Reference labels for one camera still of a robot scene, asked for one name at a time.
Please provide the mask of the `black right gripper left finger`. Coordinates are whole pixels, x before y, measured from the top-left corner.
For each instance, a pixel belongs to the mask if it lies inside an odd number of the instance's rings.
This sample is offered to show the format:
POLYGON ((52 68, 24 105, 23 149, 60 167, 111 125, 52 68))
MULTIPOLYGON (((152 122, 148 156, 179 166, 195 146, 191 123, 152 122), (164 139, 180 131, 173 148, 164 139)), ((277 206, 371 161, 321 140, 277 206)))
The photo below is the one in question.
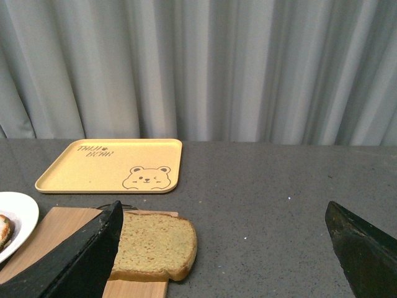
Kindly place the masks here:
POLYGON ((36 263, 1 285, 1 297, 102 297, 118 252, 115 201, 36 263))

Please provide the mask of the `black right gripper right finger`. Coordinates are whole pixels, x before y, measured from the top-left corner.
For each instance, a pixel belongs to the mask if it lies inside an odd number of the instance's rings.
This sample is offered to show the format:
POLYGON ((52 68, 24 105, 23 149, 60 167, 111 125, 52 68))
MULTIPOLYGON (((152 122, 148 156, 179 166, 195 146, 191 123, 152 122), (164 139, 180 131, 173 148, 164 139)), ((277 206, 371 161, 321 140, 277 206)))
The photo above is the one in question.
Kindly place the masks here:
POLYGON ((396 297, 396 239, 334 201, 325 222, 354 296, 396 297))

